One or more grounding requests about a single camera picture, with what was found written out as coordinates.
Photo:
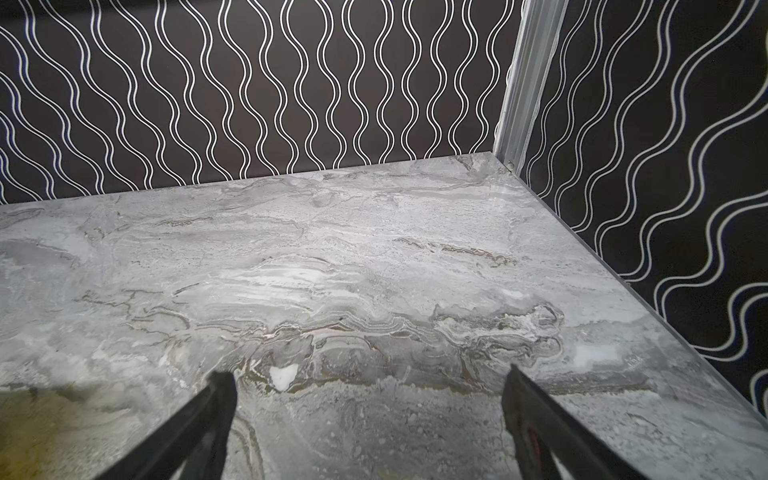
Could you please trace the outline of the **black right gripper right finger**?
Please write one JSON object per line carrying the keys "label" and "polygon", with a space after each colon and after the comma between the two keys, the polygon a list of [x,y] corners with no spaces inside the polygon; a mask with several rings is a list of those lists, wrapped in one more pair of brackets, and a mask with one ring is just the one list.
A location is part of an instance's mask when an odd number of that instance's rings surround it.
{"label": "black right gripper right finger", "polygon": [[524,479],[643,479],[645,475],[562,408],[516,365],[501,398],[506,431]]}

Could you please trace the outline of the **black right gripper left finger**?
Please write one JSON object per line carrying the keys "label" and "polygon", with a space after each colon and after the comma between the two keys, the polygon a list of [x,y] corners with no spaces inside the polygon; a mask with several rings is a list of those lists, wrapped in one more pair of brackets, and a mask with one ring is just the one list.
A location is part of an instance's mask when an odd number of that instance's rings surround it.
{"label": "black right gripper left finger", "polygon": [[237,399],[234,375],[212,372],[204,389],[98,477],[220,479]]}

